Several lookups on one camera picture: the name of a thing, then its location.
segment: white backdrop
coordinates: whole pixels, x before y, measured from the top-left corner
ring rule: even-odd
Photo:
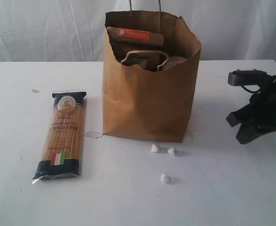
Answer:
[[[132,2],[158,10],[157,0]],[[203,60],[276,60],[275,0],[161,2],[200,39]],[[0,0],[0,61],[102,61],[105,12],[119,10],[128,0]]]

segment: dry pasta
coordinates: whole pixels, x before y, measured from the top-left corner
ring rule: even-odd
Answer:
[[[54,93],[51,123],[32,183],[42,178],[79,176],[86,92]]]

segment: white table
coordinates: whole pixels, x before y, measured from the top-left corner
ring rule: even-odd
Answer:
[[[226,121],[250,97],[228,73],[253,68],[276,74],[273,60],[200,62],[185,140],[160,143],[180,156],[150,153],[150,141],[85,137],[81,177],[32,185],[53,90],[86,90],[85,130],[102,132],[103,64],[0,63],[0,226],[276,225],[276,133],[240,145]]]

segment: spaghetti package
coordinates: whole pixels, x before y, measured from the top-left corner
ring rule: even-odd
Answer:
[[[32,183],[43,178],[79,176],[85,126],[86,92],[53,93],[52,118]]]

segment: paper bag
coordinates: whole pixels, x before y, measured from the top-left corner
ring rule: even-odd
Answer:
[[[106,13],[105,27],[157,32],[162,51],[187,60],[151,72],[122,65],[105,30],[103,133],[166,142],[182,142],[193,103],[201,44],[181,17],[165,12]]]

